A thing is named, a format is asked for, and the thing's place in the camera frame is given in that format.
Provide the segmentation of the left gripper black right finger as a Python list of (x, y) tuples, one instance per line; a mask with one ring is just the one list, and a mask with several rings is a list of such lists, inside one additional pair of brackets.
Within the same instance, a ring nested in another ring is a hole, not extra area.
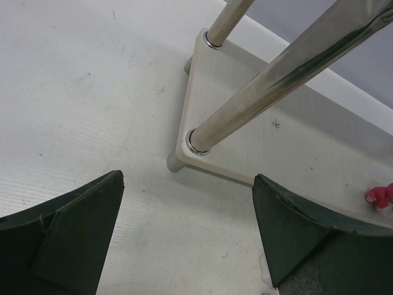
[(391, 294), (392, 229), (331, 210), (257, 175), (252, 198), (281, 294)]

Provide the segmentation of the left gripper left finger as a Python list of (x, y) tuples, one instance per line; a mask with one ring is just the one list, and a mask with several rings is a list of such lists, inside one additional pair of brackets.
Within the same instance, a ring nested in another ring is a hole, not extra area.
[(1, 218), (1, 294), (96, 294), (124, 192), (114, 170)]

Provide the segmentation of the red white strawberry toy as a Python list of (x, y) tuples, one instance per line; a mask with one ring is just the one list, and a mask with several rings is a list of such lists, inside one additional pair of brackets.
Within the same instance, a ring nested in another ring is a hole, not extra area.
[(365, 201), (373, 205), (378, 213), (387, 213), (392, 209), (392, 183), (369, 190)]

